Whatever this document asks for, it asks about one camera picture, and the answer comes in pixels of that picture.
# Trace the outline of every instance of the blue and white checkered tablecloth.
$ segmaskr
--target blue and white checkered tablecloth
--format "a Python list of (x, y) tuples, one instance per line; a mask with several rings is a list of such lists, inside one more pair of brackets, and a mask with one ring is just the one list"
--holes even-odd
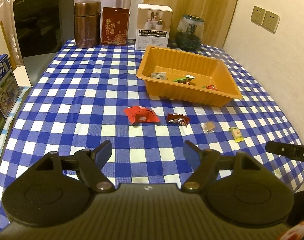
[[(72, 155), (104, 140), (112, 142), (113, 153), (102, 171), (116, 186), (176, 182), (180, 187), (192, 173), (182, 153), (185, 140), (225, 155), (244, 150), (293, 190), (303, 182), (304, 163), (264, 150), (269, 140), (301, 144), (297, 133), (264, 88), (233, 58), (210, 46), (197, 51), (224, 61), (242, 92), (243, 100), (217, 108), (149, 97), (144, 81), (136, 77), (143, 53), (134, 49), (133, 41), (122, 47), (78, 49), (73, 41), (63, 46), (26, 99), (6, 146), (0, 165), (0, 230), (8, 224), (1, 196), (15, 178), (49, 151)], [(153, 109), (160, 123), (131, 125), (124, 109), (135, 105)], [(167, 123), (168, 113), (186, 114), (190, 124), (186, 128)], [(209, 120), (217, 123), (215, 132), (204, 134), (200, 124)], [(244, 142), (236, 143), (228, 132), (235, 126)], [(220, 177), (229, 174), (222, 171)]]

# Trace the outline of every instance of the black monitor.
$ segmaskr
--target black monitor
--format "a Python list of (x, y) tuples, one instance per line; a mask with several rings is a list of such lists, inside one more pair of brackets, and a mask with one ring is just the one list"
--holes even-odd
[(16, 41), (31, 85), (67, 40), (74, 39), (74, 0), (15, 0)]

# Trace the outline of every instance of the wall outlet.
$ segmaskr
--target wall outlet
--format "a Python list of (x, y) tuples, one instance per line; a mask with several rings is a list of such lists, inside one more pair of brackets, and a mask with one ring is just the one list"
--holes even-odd
[(264, 9), (254, 6), (251, 16), (251, 21), (262, 26), (264, 15), (265, 15)]
[(270, 30), (271, 32), (275, 33), (276, 29), (279, 25), (280, 22), (280, 17), (279, 15), (267, 11), (264, 17), (264, 21), (263, 21), (263, 27), (267, 30)]

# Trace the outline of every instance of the orange plastic tray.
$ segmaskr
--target orange plastic tray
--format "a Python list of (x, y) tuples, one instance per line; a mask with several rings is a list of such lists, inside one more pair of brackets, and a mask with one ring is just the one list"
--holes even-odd
[[(151, 78), (152, 72), (166, 72), (167, 80)], [(196, 78), (190, 85), (173, 82), (187, 74)], [(223, 61), (176, 49), (148, 46), (136, 75), (145, 81), (149, 95), (221, 107), (233, 98), (242, 99)], [(218, 91), (202, 88), (214, 84)]]

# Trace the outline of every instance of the candy wrapper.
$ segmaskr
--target candy wrapper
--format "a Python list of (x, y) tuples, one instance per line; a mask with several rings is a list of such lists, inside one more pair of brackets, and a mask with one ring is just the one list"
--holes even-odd
[(190, 81), (194, 78), (195, 78), (194, 76), (186, 75), (186, 77), (174, 79), (173, 82), (178, 82), (178, 83), (189, 85)]
[(190, 122), (190, 118), (184, 114), (168, 114), (166, 118), (167, 122), (178, 123), (179, 125), (183, 125), (188, 127), (188, 123)]
[(303, 240), (304, 239), (304, 221), (300, 222), (295, 227), (292, 227), (287, 232), (282, 233), (282, 236), (277, 240)]
[(214, 131), (215, 122), (210, 121), (210, 122), (202, 123), (201, 127), (205, 133), (210, 133), (210, 132)]
[(151, 78), (166, 80), (166, 72), (153, 72), (151, 73)]
[(212, 89), (212, 90), (216, 90), (217, 91), (217, 89), (215, 88), (215, 86), (213, 84), (211, 84), (209, 86), (204, 86), (202, 88), (207, 88), (207, 89)]
[(131, 124), (136, 122), (159, 122), (159, 118), (155, 112), (151, 109), (145, 108), (143, 106), (133, 106), (124, 109)]
[(242, 136), (241, 131), (240, 131), (239, 128), (237, 128), (237, 127), (231, 127), (229, 129), (229, 131), (233, 135), (233, 138), (234, 138), (235, 142), (242, 142), (242, 141), (244, 141), (244, 138), (243, 138), (243, 136)]

